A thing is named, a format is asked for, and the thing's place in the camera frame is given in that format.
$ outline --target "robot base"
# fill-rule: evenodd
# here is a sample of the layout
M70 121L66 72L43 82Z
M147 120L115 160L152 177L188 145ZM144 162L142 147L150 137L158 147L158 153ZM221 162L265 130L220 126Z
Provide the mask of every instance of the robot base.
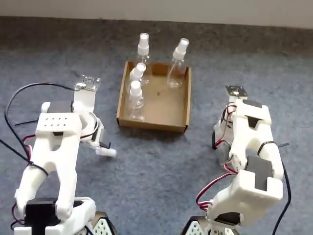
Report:
M180 235L210 235L210 231L206 232L209 222L205 216L192 216ZM225 228L223 231L214 231L214 235L239 235L236 230Z

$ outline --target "bottle cap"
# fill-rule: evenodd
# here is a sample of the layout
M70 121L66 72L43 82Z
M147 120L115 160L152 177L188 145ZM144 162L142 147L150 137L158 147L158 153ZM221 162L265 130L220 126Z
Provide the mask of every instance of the bottle cap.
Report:
M130 74L130 80L131 81L136 81L140 80L141 77L143 76L143 73L146 70L146 66L144 63L138 63L135 68L131 71Z
M141 84L139 81L133 81L131 83L131 96L140 96L142 94Z
M174 59L183 60L189 45L188 39L182 38L173 53Z
M149 54L149 35L147 33L140 34L137 53L139 55Z

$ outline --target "clear plastic bottle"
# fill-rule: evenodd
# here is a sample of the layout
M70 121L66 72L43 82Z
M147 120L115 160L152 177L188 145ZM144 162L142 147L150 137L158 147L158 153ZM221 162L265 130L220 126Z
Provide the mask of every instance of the clear plastic bottle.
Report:
M167 85L170 88L178 88L182 85L183 77L186 72L184 57L189 41L182 38L173 53L172 65L167 72Z
M144 98L142 96L141 84L139 81L131 83L131 90L129 95L129 118L137 121L144 121L142 108L144 106Z
M144 72L143 78L141 80L141 85L146 85L149 83L152 76L152 68L150 64L149 56L149 35L147 33L141 33L139 36L139 44L137 50L137 57L135 59L135 65L138 63L143 63L146 66L146 71Z
M129 80L127 82L127 87L126 87L128 94L131 90L131 83L132 82L139 81L140 84L142 84L142 76L143 76L145 70L146 70L146 66L143 63L139 63L136 65L135 68L133 68L133 70L129 74Z

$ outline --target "wall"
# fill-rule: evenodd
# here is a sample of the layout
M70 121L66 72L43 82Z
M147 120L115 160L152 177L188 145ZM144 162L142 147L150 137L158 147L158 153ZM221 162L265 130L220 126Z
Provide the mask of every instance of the wall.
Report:
M0 0L1 16L313 28L313 0Z

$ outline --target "cardboard tray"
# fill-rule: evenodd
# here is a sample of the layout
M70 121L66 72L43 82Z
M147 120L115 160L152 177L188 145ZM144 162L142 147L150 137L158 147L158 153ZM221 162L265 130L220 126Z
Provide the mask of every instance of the cardboard tray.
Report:
M135 121L127 115L128 94L125 86L133 68L133 62L126 62L117 108L117 124L131 128L185 132L190 115L191 69L186 69L182 88L170 89L166 79L169 65L152 63L153 75L149 78L149 83L142 87L145 120Z

